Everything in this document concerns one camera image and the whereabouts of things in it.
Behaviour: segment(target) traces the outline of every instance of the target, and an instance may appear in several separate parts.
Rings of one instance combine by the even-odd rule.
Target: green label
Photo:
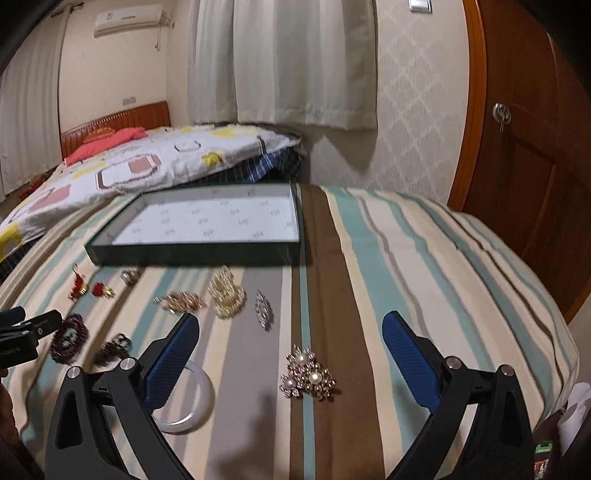
[[[552,444],[551,443],[546,443],[545,445],[542,443],[539,443],[536,447],[535,447],[535,453],[536,455],[538,453],[548,453],[552,451]]]

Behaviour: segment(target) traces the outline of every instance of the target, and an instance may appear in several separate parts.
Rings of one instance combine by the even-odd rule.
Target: brooch
[[[226,265],[215,272],[207,291],[213,297],[213,309],[221,319],[236,315],[246,300],[244,289],[234,283],[234,276]]]
[[[51,358],[58,364],[70,364],[82,350],[88,338],[88,328],[82,315],[70,313],[57,329],[51,341]]]
[[[97,367],[106,367],[116,359],[128,358],[129,349],[131,349],[131,340],[123,333],[120,333],[110,342],[104,344],[99,352],[95,353],[93,362]]]
[[[260,290],[256,293],[255,310],[261,327],[263,327],[268,332],[271,329],[271,324],[273,323],[273,313],[271,311],[269,301]]]
[[[281,376],[279,390],[285,398],[301,397],[302,393],[324,400],[331,398],[331,390],[336,385],[327,369],[316,362],[316,356],[305,348],[301,351],[297,345],[287,355],[287,375]]]
[[[207,303],[199,295],[188,291],[169,292],[164,297],[156,297],[154,303],[159,303],[170,313],[191,313],[207,307]]]
[[[123,272],[121,272],[121,280],[123,280],[128,287],[132,287],[139,280],[139,270],[137,268],[123,270]]]

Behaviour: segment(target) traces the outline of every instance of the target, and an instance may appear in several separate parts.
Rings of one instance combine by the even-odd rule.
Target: red tassel earring
[[[70,294],[68,295],[68,298],[71,301],[76,301],[77,299],[79,299],[82,295],[84,295],[88,291],[88,285],[84,283],[84,277],[76,271],[77,268],[78,268],[78,265],[76,265],[76,264],[74,264],[74,266],[72,266],[72,271],[74,272],[74,275],[76,277],[74,278],[74,284],[72,285],[72,290],[71,290]]]

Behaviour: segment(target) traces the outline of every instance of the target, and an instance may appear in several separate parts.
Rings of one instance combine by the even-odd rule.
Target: white curtain
[[[196,123],[376,128],[372,0],[192,0]]]
[[[0,79],[0,200],[61,161],[57,88],[69,11],[42,20]]]

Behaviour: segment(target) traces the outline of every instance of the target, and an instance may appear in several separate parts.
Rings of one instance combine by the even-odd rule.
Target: black clamp
[[[57,310],[51,310],[26,322],[25,317],[22,307],[0,313],[0,368],[10,368],[35,360],[38,357],[39,339],[55,332],[62,322]]]
[[[469,404],[478,404],[466,443],[447,480],[534,478],[530,421],[517,375],[509,365],[496,372],[472,370],[455,356],[443,358],[418,337],[398,312],[382,323],[384,342],[415,401],[430,415],[388,480],[433,480]]]
[[[87,374],[68,370],[51,418],[47,480],[129,480],[104,406],[114,406],[121,426],[150,480],[191,480],[152,419],[162,408],[199,340],[199,321],[184,314],[165,339],[114,369]]]

